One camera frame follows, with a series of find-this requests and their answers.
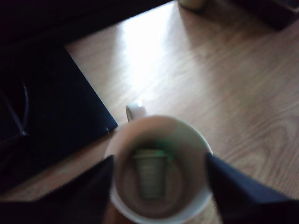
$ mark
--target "wooden desk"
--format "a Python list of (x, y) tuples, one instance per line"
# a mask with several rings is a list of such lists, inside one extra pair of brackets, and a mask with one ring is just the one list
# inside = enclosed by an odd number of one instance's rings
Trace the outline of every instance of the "wooden desk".
[[(216, 156), (299, 198), (299, 22), (276, 32), (215, 0), (202, 16), (170, 2), (67, 45), (119, 124), (149, 114), (196, 127)], [(8, 192), (32, 200), (99, 162), (109, 136)], [(123, 223), (110, 206), (105, 223)], [(213, 202), (190, 223), (219, 223)]]

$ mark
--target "cup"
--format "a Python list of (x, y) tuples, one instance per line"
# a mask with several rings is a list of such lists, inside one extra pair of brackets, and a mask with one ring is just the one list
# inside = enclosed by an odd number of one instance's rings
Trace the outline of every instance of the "cup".
[[(105, 157), (115, 155), (110, 191), (117, 210), (139, 224), (182, 224), (198, 215), (212, 193), (208, 187), (205, 155), (212, 150), (205, 138), (189, 124), (169, 116), (146, 116), (140, 102), (127, 105), (126, 124), (110, 140)], [(167, 153), (165, 195), (144, 200), (139, 194), (133, 153), (139, 148)]]

